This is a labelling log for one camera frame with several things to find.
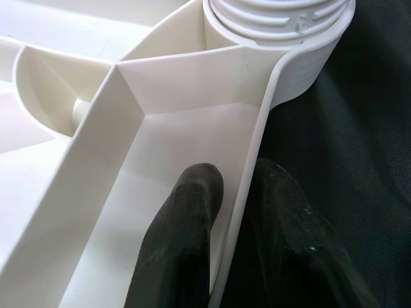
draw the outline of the dark cloth background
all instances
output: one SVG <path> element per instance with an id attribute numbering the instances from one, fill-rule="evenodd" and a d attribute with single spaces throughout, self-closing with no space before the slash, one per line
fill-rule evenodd
<path id="1" fill-rule="evenodd" d="M 381 307 L 411 307 L 411 0 L 357 0 L 315 84 L 271 111 L 259 156 L 300 183 Z M 267 307 L 254 245 L 244 216 L 223 308 Z"/>

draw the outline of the white plastic part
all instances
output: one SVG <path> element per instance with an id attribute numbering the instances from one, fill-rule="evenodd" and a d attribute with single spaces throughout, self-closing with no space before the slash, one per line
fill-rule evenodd
<path id="1" fill-rule="evenodd" d="M 0 272 L 0 307 L 122 307 L 148 225 L 199 162 L 225 183 L 211 234 L 218 307 L 268 112 L 313 83 L 353 12 L 350 0 L 302 44 L 261 46 L 193 0 L 113 66 L 24 47 L 13 73 L 22 104 L 49 131 L 79 126 Z"/>
<path id="2" fill-rule="evenodd" d="M 233 33 L 263 45 L 287 46 L 326 31 L 348 0 L 210 0 Z"/>

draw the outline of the black fabric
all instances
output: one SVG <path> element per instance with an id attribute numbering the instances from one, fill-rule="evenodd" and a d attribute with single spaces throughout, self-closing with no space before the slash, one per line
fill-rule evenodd
<path id="1" fill-rule="evenodd" d="M 259 156 L 299 182 L 382 307 L 411 307 L 411 1 L 357 0 L 313 87 L 271 111 Z M 243 301 L 263 287 L 247 219 L 221 307 L 267 306 Z"/>
<path id="2" fill-rule="evenodd" d="M 210 231 L 223 200 L 211 164 L 187 168 L 150 224 L 128 289 L 126 308 L 205 308 Z"/>

